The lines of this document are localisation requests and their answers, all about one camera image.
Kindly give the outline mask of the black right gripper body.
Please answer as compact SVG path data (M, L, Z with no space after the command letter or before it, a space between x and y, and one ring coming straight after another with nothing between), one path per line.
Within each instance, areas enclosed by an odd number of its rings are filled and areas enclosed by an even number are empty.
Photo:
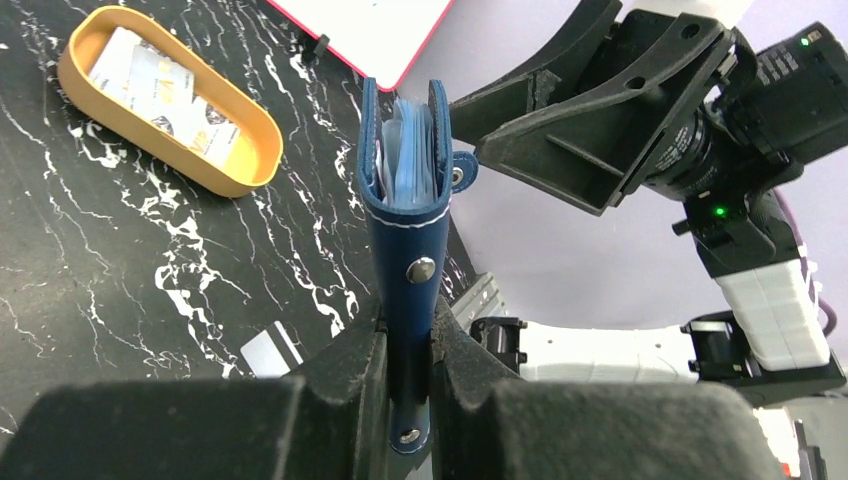
M767 190L847 145L847 52L815 22L758 53L732 30L723 63L664 129L626 184L678 202Z

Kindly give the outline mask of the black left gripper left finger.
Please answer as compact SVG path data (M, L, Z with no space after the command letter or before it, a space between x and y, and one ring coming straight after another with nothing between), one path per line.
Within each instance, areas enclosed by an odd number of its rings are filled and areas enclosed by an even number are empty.
M5 479L382 479L386 338L361 313L293 372L264 380L67 385L37 400Z

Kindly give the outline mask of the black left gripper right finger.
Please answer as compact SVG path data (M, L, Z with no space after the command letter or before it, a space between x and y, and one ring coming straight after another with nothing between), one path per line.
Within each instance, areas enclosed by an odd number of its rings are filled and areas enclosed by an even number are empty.
M716 384L528 382L439 301L431 331L437 479L780 479L750 406Z

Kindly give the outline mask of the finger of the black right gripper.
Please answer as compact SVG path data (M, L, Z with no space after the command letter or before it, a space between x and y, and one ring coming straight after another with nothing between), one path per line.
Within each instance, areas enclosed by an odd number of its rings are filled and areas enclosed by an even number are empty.
M617 206L664 129L692 106L693 84L721 66L711 44L730 30L681 13L617 21L574 89L501 125L475 145L485 166L594 215Z
M501 125L548 106L558 88L571 92L615 23L620 1L585 0L533 56L453 101L453 137L477 145Z

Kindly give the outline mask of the white magnetic stripe card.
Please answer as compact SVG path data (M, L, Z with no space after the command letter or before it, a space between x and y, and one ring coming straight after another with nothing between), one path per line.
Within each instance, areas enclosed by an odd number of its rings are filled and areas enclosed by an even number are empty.
M254 377L280 378L304 363L302 344L280 321L259 332L240 348Z

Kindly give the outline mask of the silver credit card stack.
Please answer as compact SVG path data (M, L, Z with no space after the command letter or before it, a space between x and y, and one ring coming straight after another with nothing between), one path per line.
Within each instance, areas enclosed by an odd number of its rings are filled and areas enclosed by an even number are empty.
M89 73L104 93L222 168L239 127L195 91L195 75L135 32L118 27Z

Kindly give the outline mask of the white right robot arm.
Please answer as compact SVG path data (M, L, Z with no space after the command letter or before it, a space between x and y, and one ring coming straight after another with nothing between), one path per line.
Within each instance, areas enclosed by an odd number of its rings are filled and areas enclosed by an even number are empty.
M762 407L845 384L814 264L780 185L847 144L847 55L819 22L760 51L740 1L583 1L530 59L454 101L479 162L593 215L640 187L683 205L727 309L680 327L482 317L472 338L527 380L718 382Z

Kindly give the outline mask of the blue leather card holder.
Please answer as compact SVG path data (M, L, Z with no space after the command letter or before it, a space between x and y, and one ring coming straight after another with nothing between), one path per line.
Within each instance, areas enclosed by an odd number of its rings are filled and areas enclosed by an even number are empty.
M387 329L388 438L403 455L430 434L430 334L440 294L453 194L476 180L478 160L456 151L439 80L428 99L395 100L384 118L375 79L363 82L355 168Z

